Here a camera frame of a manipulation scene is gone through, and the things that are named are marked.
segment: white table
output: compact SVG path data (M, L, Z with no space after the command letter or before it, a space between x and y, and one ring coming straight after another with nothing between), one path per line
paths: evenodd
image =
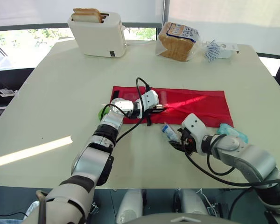
M73 159L99 124L98 111L109 102L112 86L135 86L136 77L153 87L224 90L235 127L272 153L280 168L280 88L252 47L239 45L238 55L211 63L203 57L174 61L155 56L154 48L154 42L132 45L122 58L101 58L81 54L74 40L57 43L0 118L0 157L27 149L20 154L27 158L0 165L0 185L53 188L67 179ZM121 133L130 127L123 125ZM65 145L26 154L56 140ZM229 187L174 150L161 125L140 125L118 143L113 156L113 169L101 188ZM205 157L196 154L194 159L206 168ZM227 169L220 161L212 164L217 171ZM238 171L225 179L246 182Z

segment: toast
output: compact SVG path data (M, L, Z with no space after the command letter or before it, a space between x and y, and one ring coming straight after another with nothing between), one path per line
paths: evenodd
M95 23L102 23L102 18L97 13L73 13L71 15L73 21L78 22L95 22Z
M96 8L74 8L73 21L102 23L101 13Z

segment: red cloth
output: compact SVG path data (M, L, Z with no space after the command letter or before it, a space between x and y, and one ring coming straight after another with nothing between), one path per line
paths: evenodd
M159 102L165 111L151 115L155 124L178 124L190 114L194 113L206 126L219 127L221 123L233 126L231 115L225 99L224 91L196 91L182 89L151 88L156 91ZM135 101L139 98L136 87L114 86L112 99L123 98ZM138 119L124 119L125 124L135 124Z

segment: toaster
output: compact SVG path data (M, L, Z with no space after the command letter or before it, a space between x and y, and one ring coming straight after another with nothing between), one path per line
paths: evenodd
M120 15L101 12L105 17L102 23L68 20L68 25L85 55L121 57L126 51L126 41Z

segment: plastic bread bag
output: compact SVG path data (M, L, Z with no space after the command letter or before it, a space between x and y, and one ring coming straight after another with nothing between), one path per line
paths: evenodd
M182 62L200 53L210 62L219 55L220 46L214 41L202 43L198 30L194 28L166 22L157 37L155 53Z

